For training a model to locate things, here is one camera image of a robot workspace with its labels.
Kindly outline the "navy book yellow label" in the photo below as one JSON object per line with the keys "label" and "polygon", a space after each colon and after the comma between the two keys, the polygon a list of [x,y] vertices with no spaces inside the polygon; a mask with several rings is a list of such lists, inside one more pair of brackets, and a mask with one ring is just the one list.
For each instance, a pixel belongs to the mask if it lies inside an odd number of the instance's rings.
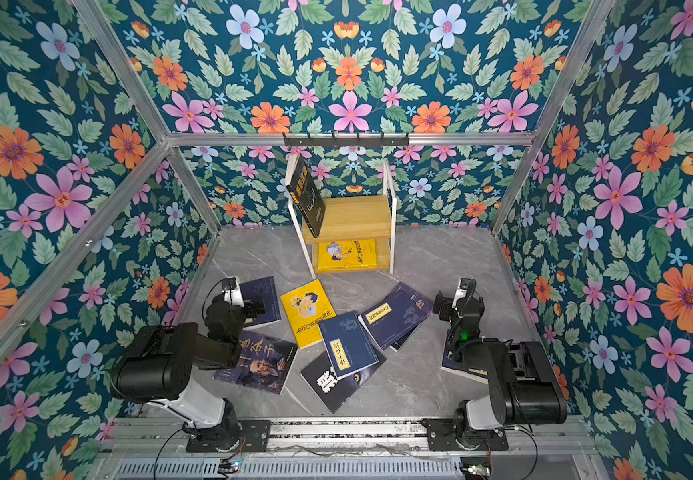
{"label": "navy book yellow label", "polygon": [[359,315],[376,346],[391,347],[423,323],[433,309],[432,300],[399,282],[378,304]]}
{"label": "navy book yellow label", "polygon": [[356,312],[322,320],[318,328],[336,379],[350,377],[379,362],[378,353]]}

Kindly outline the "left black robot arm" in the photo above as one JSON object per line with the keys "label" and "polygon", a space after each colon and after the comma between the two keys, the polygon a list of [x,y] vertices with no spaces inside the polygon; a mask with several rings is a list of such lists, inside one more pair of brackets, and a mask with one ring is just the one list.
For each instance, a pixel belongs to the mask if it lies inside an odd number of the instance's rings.
{"label": "left black robot arm", "polygon": [[206,310],[208,335],[200,334],[194,322],[142,328],[112,370],[112,395],[180,417],[182,431],[200,444],[218,451],[235,450],[244,443],[244,433],[234,406],[192,379],[192,370],[235,368],[246,320],[264,312],[262,302],[217,297]]}

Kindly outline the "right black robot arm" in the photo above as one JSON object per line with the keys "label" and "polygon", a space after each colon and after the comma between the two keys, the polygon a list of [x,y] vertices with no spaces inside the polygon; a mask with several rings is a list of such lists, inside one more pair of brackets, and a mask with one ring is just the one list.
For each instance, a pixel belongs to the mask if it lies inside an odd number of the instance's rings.
{"label": "right black robot arm", "polygon": [[444,366],[488,387],[455,411],[453,436],[460,448],[475,449],[507,427],[566,422],[568,401],[541,342],[482,336],[485,302],[473,288],[460,288],[453,297],[438,293],[433,312],[450,324]]}

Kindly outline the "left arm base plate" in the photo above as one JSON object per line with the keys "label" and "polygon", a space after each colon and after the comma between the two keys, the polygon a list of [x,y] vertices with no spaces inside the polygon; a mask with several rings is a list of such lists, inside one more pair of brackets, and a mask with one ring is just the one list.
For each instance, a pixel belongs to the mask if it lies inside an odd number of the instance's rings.
{"label": "left arm base plate", "polygon": [[260,453],[266,452],[272,422],[242,420],[211,428],[186,428],[188,453]]}

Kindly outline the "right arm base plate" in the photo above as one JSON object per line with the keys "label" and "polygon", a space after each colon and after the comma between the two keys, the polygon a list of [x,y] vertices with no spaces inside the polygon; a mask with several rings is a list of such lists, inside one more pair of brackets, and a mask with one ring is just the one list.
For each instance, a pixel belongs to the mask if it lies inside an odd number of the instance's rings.
{"label": "right arm base plate", "polygon": [[451,418],[422,420],[427,432],[428,448],[436,452],[472,451],[503,452],[509,449],[501,430],[474,430]]}

